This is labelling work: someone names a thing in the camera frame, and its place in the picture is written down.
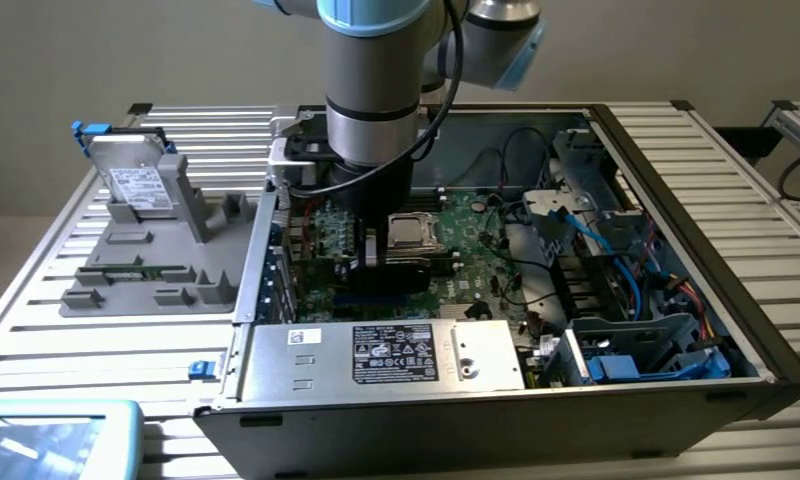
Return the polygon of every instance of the beige wall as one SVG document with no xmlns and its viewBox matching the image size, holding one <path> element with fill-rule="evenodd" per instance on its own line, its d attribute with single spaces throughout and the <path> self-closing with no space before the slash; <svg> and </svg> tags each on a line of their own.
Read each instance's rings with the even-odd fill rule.
<svg viewBox="0 0 800 480">
<path fill-rule="evenodd" d="M 516 94 L 463 100 L 685 98 L 713 122 L 800 99 L 800 0 L 548 0 Z M 317 23 L 248 0 L 0 0 L 0 214 L 52 214 L 86 165 L 74 119 L 158 104 L 318 102 Z"/>
</svg>

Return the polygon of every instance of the tablet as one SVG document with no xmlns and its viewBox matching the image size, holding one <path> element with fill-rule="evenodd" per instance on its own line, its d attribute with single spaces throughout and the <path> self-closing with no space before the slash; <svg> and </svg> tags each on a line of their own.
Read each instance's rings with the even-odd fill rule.
<svg viewBox="0 0 800 480">
<path fill-rule="evenodd" d="M 132 401 L 0 399 L 0 480 L 133 479 L 141 427 Z"/>
</svg>

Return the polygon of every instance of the robotic arm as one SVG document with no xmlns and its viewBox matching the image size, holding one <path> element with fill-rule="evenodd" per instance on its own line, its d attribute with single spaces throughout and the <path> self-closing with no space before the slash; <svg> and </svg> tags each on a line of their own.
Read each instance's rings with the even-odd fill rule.
<svg viewBox="0 0 800 480">
<path fill-rule="evenodd" d="M 519 88 L 543 35 L 540 6 L 536 0 L 254 1 L 326 26 L 328 140 L 340 161 L 332 186 L 289 190 L 300 197 L 333 195 L 361 230 L 376 232 L 381 259 L 386 216 L 409 193 L 410 155 L 434 141 L 461 81 Z M 442 108 L 418 137 L 421 96 L 440 96 L 445 79 L 452 85 Z"/>
</svg>

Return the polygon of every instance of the screen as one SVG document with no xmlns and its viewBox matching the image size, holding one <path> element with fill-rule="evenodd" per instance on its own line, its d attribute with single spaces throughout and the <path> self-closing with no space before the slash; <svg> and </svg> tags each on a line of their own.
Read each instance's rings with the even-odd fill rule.
<svg viewBox="0 0 800 480">
<path fill-rule="evenodd" d="M 102 418 L 0 418 L 0 480 L 80 478 Z"/>
</svg>

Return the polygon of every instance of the label sticker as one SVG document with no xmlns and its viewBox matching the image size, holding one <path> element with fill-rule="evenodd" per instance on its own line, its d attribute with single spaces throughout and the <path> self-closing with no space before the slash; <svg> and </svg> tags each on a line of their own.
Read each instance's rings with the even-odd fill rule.
<svg viewBox="0 0 800 480">
<path fill-rule="evenodd" d="M 160 174 L 153 168 L 110 168 L 112 180 L 118 185 L 124 201 L 137 210 L 172 208 Z"/>
<path fill-rule="evenodd" d="M 429 324 L 352 329 L 352 379 L 358 384 L 438 381 Z"/>
<path fill-rule="evenodd" d="M 318 328 L 288 330 L 288 345 L 306 345 L 322 341 L 322 331 Z"/>
</svg>

